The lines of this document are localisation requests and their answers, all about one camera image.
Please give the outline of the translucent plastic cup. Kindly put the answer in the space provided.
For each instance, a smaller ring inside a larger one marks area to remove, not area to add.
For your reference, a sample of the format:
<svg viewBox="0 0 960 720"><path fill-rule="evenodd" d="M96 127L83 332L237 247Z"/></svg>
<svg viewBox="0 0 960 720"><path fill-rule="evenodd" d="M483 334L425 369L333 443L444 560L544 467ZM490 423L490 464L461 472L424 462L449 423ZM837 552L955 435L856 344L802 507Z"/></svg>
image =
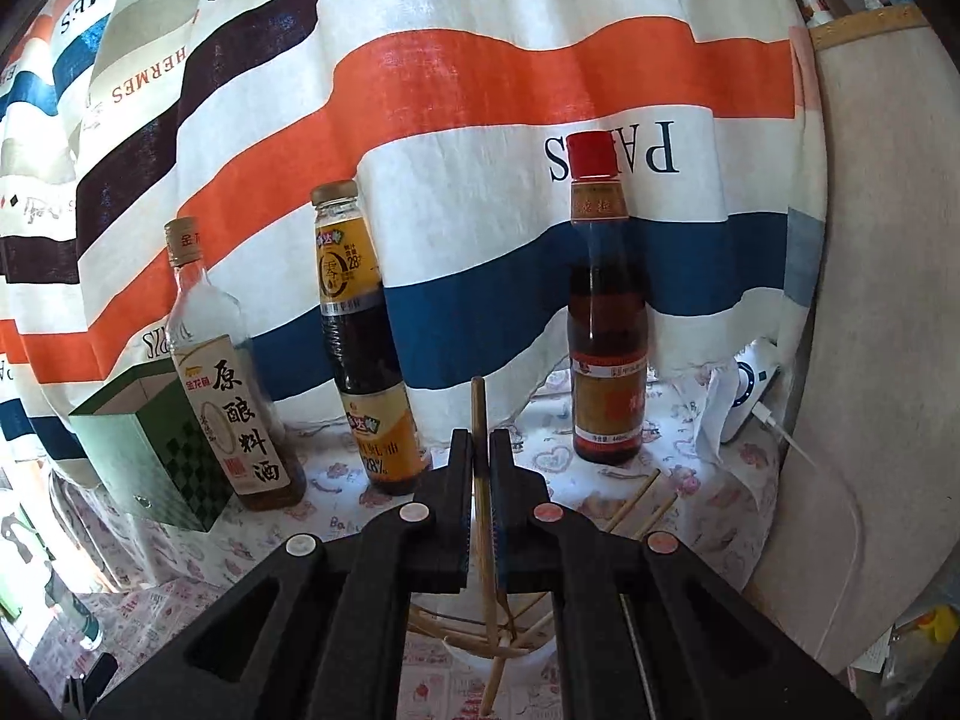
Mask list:
<svg viewBox="0 0 960 720"><path fill-rule="evenodd" d="M475 593L460 596L417 593L412 608L443 626L485 639L482 603ZM548 596L524 614L516 628L500 628L500 644L512 645L547 613L553 613ZM534 649L527 650L530 655L506 661L493 712L487 718L562 718L565 715L553 622ZM398 688L398 717L482 718L480 702L492 661L493 658L472 655L409 629Z"/></svg>

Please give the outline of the bear pattern cloth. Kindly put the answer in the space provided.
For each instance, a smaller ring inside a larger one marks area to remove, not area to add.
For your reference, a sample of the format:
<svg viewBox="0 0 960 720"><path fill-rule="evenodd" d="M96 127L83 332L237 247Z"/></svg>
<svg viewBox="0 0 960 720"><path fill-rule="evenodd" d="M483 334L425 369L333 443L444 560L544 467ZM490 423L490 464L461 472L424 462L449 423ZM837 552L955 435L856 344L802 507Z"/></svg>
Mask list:
<svg viewBox="0 0 960 720"><path fill-rule="evenodd" d="M506 476L537 484L553 504L617 535L635 536L643 527L673 533L743 589L775 516L779 452L756 424L729 444L711 444L706 433L718 415L718 372L653 380L640 451L620 466L596 465L574 453L569 376L556 371L506 422L512 453ZM62 473L50 480L50 497L112 590L155 587L174 577L228 587L288 536L352 536L394 507L393 497L371 488L340 422L308 436L302 458L306 493L298 504L251 512L229 502L206 532L126 514L104 489L85 491Z"/></svg>

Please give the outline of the dark soy sauce bottle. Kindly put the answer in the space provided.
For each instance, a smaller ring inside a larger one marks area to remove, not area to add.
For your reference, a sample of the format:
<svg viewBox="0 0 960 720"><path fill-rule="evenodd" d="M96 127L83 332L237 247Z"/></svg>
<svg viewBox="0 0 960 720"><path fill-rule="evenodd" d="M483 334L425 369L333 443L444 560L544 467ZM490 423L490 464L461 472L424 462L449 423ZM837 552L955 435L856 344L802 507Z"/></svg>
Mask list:
<svg viewBox="0 0 960 720"><path fill-rule="evenodd" d="M370 483L407 494L431 465L398 362L381 271L353 181L311 192L324 344Z"/></svg>

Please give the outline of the green checkered box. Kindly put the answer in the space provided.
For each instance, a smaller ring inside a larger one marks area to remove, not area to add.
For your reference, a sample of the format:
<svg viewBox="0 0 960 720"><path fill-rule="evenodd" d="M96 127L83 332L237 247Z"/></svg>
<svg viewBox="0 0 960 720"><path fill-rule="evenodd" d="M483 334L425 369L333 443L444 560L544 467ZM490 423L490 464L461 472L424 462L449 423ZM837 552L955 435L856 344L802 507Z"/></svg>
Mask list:
<svg viewBox="0 0 960 720"><path fill-rule="evenodd" d="M205 533L233 497L167 358L130 367L68 421L121 511Z"/></svg>

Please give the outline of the white charger device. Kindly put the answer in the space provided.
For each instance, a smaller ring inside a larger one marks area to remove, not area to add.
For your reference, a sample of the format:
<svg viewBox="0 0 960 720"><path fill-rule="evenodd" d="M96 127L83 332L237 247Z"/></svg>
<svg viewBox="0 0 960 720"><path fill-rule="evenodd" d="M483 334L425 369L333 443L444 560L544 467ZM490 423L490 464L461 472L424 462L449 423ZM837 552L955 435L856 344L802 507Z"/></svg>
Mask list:
<svg viewBox="0 0 960 720"><path fill-rule="evenodd" d="M775 380L779 371L779 349L771 341L757 338L736 356L736 366L739 376L736 396L722 425L722 444L729 444L740 433L747 419L754 414L755 406Z"/></svg>

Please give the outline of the clear cooking wine bottle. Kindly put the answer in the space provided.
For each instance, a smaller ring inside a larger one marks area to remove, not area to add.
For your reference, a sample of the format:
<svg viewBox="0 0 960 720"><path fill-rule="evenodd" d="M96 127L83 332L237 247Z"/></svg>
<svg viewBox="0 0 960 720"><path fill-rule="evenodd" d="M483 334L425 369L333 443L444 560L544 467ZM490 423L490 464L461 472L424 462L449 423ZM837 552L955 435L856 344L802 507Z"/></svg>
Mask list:
<svg viewBox="0 0 960 720"><path fill-rule="evenodd" d="M298 504L306 476L260 383L239 301L208 278L195 218L168 221L164 237L176 282L164 333L206 442L246 509Z"/></svg>

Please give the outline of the red cap sauce bottle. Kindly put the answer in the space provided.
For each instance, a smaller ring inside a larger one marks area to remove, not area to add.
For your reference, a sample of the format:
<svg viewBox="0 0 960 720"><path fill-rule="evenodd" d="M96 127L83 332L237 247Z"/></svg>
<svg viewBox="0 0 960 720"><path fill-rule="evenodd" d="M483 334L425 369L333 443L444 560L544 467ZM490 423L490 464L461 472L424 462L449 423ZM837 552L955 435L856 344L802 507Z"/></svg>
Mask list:
<svg viewBox="0 0 960 720"><path fill-rule="evenodd" d="M630 213L612 135L571 133L566 149L571 227L579 242L568 301L573 447L585 461L620 466L641 447L647 376L643 282L630 252Z"/></svg>

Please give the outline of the round beige board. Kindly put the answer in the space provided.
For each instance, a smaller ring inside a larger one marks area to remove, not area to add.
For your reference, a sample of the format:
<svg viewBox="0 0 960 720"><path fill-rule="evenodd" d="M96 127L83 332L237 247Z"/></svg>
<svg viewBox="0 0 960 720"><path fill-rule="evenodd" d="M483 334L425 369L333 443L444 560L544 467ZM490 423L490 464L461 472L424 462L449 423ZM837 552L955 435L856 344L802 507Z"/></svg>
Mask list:
<svg viewBox="0 0 960 720"><path fill-rule="evenodd" d="M794 449L750 587L830 671L958 538L958 71L913 5L812 34L827 242Z"/></svg>

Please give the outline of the striped Paris cloth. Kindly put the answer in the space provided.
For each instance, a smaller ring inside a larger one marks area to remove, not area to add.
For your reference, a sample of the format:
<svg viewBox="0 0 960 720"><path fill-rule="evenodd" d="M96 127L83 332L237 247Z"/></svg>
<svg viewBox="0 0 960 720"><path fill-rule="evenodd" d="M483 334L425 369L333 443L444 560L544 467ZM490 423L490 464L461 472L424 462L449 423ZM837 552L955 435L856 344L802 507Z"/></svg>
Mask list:
<svg viewBox="0 0 960 720"><path fill-rule="evenodd" d="M792 356L825 133L794 0L46 0L2 59L2 434L82 460L71 411L164 355L192 216L291 424L342 413L309 195L359 185L423 436L474 377L521 410L565 355L568 140L603 130L651 366Z"/></svg>

